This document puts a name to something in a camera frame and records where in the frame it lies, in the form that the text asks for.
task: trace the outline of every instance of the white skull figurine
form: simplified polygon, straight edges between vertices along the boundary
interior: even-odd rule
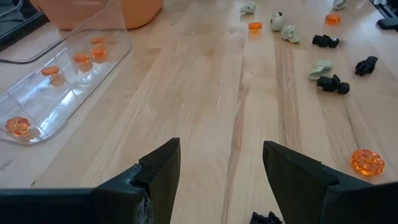
[[[281,12],[275,12],[274,16],[271,18],[271,30],[281,31],[284,27],[284,18]]]
[[[334,0],[333,1],[333,8],[336,9],[336,10],[340,10],[340,9],[346,7],[345,6],[346,3],[347,3],[347,0]]]
[[[300,36],[299,33],[297,32],[296,27],[289,25],[289,26],[285,26],[282,29],[282,38],[284,40],[288,40],[291,43],[298,43],[300,42]]]
[[[246,14],[253,14],[255,10],[256,10],[256,3],[246,3],[245,5],[241,6],[241,9],[239,11],[240,13],[246,15]]]

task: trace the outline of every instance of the transparent plastic tray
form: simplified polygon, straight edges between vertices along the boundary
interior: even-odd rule
[[[102,49],[99,59],[93,49]],[[72,31],[47,23],[0,52],[0,141],[34,144],[57,134],[130,49],[118,0],[108,0]],[[77,63],[77,53],[89,62]],[[42,74],[52,66],[59,72]]]

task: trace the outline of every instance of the wood grain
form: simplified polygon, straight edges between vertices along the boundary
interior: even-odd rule
[[[373,184],[398,179],[397,32],[376,27],[368,0],[348,1],[340,26],[324,24],[332,1],[266,0],[240,16],[244,1],[166,0],[147,26],[130,32],[134,52],[54,139],[33,147],[0,143],[0,187],[96,186],[172,137],[182,143],[182,170],[172,223],[248,223],[253,211],[281,216],[262,163],[271,140]],[[272,32],[283,12],[300,44]],[[263,22],[260,33],[248,22]],[[341,39],[337,49],[311,44]],[[371,75],[355,65],[379,58]],[[345,96],[307,78],[317,60],[351,85]],[[353,151],[386,162],[371,179],[351,170]]]

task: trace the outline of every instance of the black figurine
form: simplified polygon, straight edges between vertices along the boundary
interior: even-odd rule
[[[332,78],[320,77],[317,80],[317,86],[322,87],[323,91],[333,92],[337,90],[337,93],[342,95],[349,92],[349,84],[340,82],[340,78],[336,74]]]
[[[366,60],[359,62],[355,66],[355,74],[364,76],[367,73],[372,73],[374,66],[376,65],[378,58],[375,56],[369,56]]]
[[[273,212],[269,212],[268,217],[253,212],[250,224],[282,224],[282,221]]]
[[[331,47],[336,48],[340,40],[336,37],[330,38],[328,35],[315,35],[312,39],[312,44],[316,44],[319,47]]]

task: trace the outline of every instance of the wooden tabletop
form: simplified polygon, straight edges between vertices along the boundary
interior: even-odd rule
[[[251,213],[280,216],[262,163],[272,140],[374,184],[398,179],[398,33],[380,30],[367,0],[348,1],[340,26],[327,26],[332,0],[166,0],[147,26],[132,31],[130,53],[54,139],[32,147],[0,143],[0,187],[87,187],[114,177],[172,137],[182,144],[172,223],[248,223]],[[272,32],[283,12],[301,43]],[[248,22],[263,22],[248,33]],[[312,45],[327,34],[336,49]],[[371,75],[354,74],[368,56]],[[307,76],[318,60],[348,82],[328,93]],[[351,170],[353,151],[386,162],[365,179]]]

